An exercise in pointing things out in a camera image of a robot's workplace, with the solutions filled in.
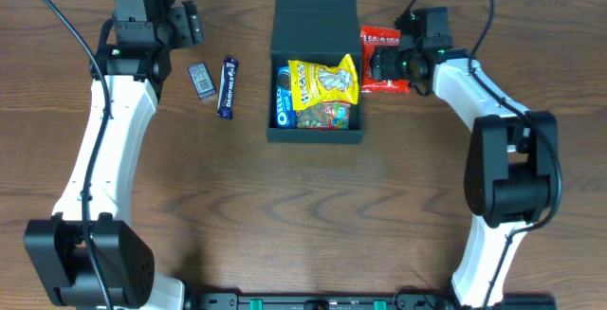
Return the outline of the small blue gum pack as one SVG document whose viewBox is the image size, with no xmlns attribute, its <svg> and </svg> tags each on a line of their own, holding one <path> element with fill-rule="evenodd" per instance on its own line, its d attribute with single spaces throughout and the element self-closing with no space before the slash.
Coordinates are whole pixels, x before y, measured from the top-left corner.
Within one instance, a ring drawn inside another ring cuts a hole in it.
<svg viewBox="0 0 607 310">
<path fill-rule="evenodd" d="M 188 74 L 198 98 L 203 100 L 216 94 L 209 70 L 204 63 L 191 65 Z"/>
</svg>

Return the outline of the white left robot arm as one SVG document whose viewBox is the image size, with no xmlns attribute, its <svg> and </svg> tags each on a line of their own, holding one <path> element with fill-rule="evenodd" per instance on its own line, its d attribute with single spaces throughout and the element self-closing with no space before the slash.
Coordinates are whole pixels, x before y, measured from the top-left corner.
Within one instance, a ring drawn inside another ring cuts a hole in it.
<svg viewBox="0 0 607 310">
<path fill-rule="evenodd" d="M 52 304 L 78 309 L 194 309 L 197 296 L 155 268 L 132 228 L 131 195 L 170 53 L 202 42 L 194 1 L 118 2 L 91 62 L 91 108 L 77 161 L 47 220 L 31 220 L 28 256 Z"/>
</svg>

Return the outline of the Dairy Milk chocolate bar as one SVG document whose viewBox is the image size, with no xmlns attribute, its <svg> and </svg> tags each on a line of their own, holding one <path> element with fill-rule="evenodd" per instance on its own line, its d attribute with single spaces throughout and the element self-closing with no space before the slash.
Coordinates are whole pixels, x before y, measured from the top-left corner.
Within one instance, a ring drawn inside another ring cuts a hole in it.
<svg viewBox="0 0 607 310">
<path fill-rule="evenodd" d="M 222 65 L 220 93 L 217 105 L 217 115 L 222 119 L 232 119 L 233 117 L 233 89 L 238 66 L 238 61 L 231 56 L 227 56 Z"/>
</svg>

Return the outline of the blue Oreo cookie pack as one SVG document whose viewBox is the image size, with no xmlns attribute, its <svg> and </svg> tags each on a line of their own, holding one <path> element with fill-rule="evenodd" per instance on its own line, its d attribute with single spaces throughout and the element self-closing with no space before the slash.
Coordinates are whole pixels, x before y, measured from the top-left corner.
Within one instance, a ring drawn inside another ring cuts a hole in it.
<svg viewBox="0 0 607 310">
<path fill-rule="evenodd" d="M 291 74 L 288 66 L 279 67 L 276 86 L 276 126 L 292 129 L 296 125 L 296 111 L 292 104 Z"/>
</svg>

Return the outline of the Haribo worms candy bag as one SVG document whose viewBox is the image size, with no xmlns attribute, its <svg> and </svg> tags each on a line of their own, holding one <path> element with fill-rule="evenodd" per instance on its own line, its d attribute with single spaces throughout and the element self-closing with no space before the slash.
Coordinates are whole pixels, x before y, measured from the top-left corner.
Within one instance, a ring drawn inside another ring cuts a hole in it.
<svg viewBox="0 0 607 310">
<path fill-rule="evenodd" d="M 349 128 L 351 105 L 341 101 L 318 103 L 296 112 L 298 129 L 345 130 Z"/>
</svg>

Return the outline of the yellow snack bag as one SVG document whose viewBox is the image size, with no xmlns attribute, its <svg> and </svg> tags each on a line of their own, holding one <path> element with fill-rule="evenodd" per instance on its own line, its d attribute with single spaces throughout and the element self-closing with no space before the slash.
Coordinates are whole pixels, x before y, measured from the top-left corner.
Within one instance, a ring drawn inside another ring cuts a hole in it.
<svg viewBox="0 0 607 310">
<path fill-rule="evenodd" d="M 359 75 L 350 54 L 337 66 L 289 60 L 288 68 L 295 111 L 335 100 L 359 103 Z"/>
</svg>

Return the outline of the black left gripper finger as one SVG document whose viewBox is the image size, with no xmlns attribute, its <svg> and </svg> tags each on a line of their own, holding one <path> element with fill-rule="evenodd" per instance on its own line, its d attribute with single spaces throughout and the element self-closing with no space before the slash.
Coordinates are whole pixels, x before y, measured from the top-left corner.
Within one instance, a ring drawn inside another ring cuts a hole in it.
<svg viewBox="0 0 607 310">
<path fill-rule="evenodd" d="M 186 16 L 188 18 L 189 31 L 194 45 L 199 45 L 203 42 L 203 32 L 200 24 L 198 8 L 194 0 L 186 0 L 182 2 Z"/>
<path fill-rule="evenodd" d="M 193 45 L 189 17 L 183 6 L 171 8 L 168 18 L 175 27 L 174 49 L 191 47 Z"/>
</svg>

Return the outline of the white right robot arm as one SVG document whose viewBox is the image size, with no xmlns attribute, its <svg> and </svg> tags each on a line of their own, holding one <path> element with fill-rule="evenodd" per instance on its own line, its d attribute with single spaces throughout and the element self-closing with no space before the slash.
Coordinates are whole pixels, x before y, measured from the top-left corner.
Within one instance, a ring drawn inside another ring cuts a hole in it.
<svg viewBox="0 0 607 310">
<path fill-rule="evenodd" d="M 373 77 L 405 79 L 419 94 L 446 102 L 470 130 L 464 194 L 472 213 L 462 260 L 451 276 L 458 309 L 504 304 L 504 282 L 525 235 L 545 226 L 561 201 L 557 124 L 512 100 L 473 55 L 449 39 L 377 46 Z"/>
</svg>

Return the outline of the red snack bag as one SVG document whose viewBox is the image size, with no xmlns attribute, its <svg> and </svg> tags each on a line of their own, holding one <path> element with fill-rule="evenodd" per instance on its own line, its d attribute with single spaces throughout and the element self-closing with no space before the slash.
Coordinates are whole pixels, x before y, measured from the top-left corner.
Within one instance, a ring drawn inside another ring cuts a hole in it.
<svg viewBox="0 0 607 310">
<path fill-rule="evenodd" d="M 402 78 L 395 67 L 395 55 L 400 50 L 400 31 L 362 26 L 360 40 L 363 49 L 361 91 L 409 94 L 409 82 Z"/>
</svg>

